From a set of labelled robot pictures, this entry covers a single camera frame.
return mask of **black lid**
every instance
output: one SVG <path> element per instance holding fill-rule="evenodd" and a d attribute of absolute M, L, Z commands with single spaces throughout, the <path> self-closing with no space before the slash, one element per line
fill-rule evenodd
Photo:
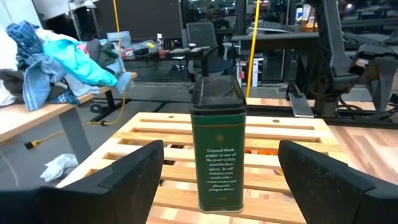
<path fill-rule="evenodd" d="M 235 77 L 200 77 L 195 83 L 191 113 L 216 115 L 245 111 L 246 99 Z"/>

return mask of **yellow cable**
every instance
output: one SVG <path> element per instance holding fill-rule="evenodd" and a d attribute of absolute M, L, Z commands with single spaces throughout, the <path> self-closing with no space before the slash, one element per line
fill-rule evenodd
<path fill-rule="evenodd" d="M 116 0 L 113 0 L 113 10 L 114 10 L 114 16 L 115 16 L 115 22 L 116 22 L 116 30 L 117 30 L 117 32 L 118 32 L 118 39 L 119 39 L 119 55 L 121 55 L 121 35 L 120 35 L 119 17 L 118 17 L 118 7 L 117 7 L 117 5 L 116 5 Z M 125 105 L 125 103 L 126 103 L 126 92 L 123 92 L 122 107 L 120 108 L 120 112 L 119 112 L 118 117 L 117 117 L 114 121 L 112 121 L 112 122 L 104 122 L 104 123 L 101 123 L 101 121 L 94 121 L 94 122 L 87 122 L 87 123 L 84 123 L 84 124 L 82 124 L 82 125 L 83 125 L 83 126 L 91 125 L 91 124 L 112 125 L 112 124 L 117 123 L 117 122 L 119 121 L 120 117 L 121 117 L 122 114 L 123 114 L 123 110 L 124 110 L 124 105 Z M 26 146 L 26 147 L 29 147 L 28 149 L 35 148 L 35 147 L 38 146 L 40 143 L 42 143 L 42 142 L 44 142 L 44 141 L 46 141 L 46 140 L 48 140 L 48 139 L 50 139 L 50 138 L 52 138 L 52 137 L 55 137 L 55 136 L 57 136 L 57 135 L 59 135 L 59 134 L 63 134 L 64 132 L 65 132 L 65 131 L 59 131 L 59 132 L 53 133 L 53 134 L 51 134 L 51 135 L 49 135 L 49 136 L 47 136 L 47 137 L 44 137 L 44 138 L 42 138 L 42 139 L 38 139 L 38 140 L 35 140 L 35 141 L 27 142 L 27 143 L 25 143 L 25 146 Z"/>
<path fill-rule="evenodd" d="M 249 58 L 248 80 L 247 80 L 247 85 L 246 85 L 246 97 L 250 97 L 251 75 L 252 75 L 252 70 L 253 70 L 254 50 L 256 49 L 256 38 L 257 38 L 257 27 L 258 27 L 258 23 L 259 23 L 259 14 L 260 14 L 260 0 L 257 0 L 256 17 L 254 19 L 253 38 L 251 41 L 251 51 L 250 51 L 250 58 Z"/>

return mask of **green tin can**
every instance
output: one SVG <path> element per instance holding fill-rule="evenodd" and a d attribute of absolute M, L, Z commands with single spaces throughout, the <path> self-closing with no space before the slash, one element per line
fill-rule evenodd
<path fill-rule="evenodd" d="M 199 209 L 240 212 L 246 100 L 238 81 L 230 76 L 199 78 L 193 89 L 191 122 Z"/>

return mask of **office chair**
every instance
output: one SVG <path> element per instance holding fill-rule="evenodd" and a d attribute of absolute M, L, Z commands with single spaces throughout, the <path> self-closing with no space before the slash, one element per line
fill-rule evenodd
<path fill-rule="evenodd" d="M 188 42 L 196 44 L 197 47 L 209 46 L 211 48 L 217 47 L 216 33 L 213 23 L 211 22 L 191 22 L 187 24 Z M 229 60 L 223 60 L 218 56 L 218 51 L 214 51 L 209 56 L 209 75 L 222 75 L 233 67 Z M 194 74 L 195 77 L 201 74 L 201 65 L 199 62 L 189 61 L 188 71 Z"/>

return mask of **crumpled paper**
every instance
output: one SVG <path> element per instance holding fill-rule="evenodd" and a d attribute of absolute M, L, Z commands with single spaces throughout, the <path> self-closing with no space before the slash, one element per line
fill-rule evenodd
<path fill-rule="evenodd" d="M 79 164 L 74 154 L 66 153 L 47 163 L 47 169 L 40 175 L 44 181 L 50 182 L 62 176 L 66 169 L 77 167 Z"/>

